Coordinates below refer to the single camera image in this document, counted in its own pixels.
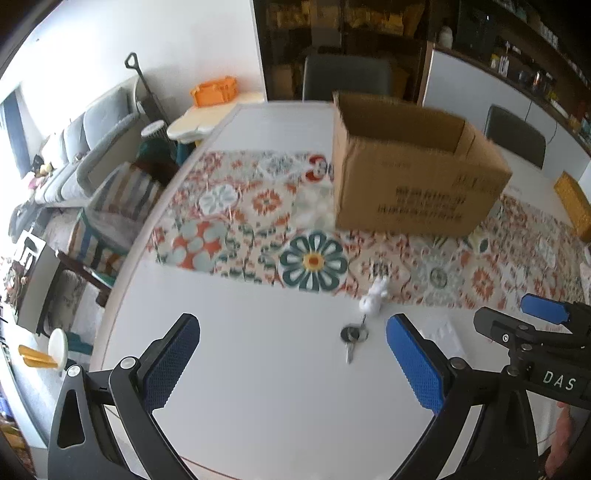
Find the person's hand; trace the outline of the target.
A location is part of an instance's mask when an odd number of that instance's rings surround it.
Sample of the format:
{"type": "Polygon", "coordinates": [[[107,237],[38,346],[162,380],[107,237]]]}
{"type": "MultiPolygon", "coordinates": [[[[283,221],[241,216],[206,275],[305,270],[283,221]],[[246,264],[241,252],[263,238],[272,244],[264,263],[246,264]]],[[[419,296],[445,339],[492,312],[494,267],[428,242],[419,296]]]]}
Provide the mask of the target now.
{"type": "Polygon", "coordinates": [[[588,419],[588,412],[558,402],[560,414],[556,422],[555,433],[551,441],[550,453],[546,459],[544,471],[552,479],[569,457],[571,444],[576,441],[588,419]]]}

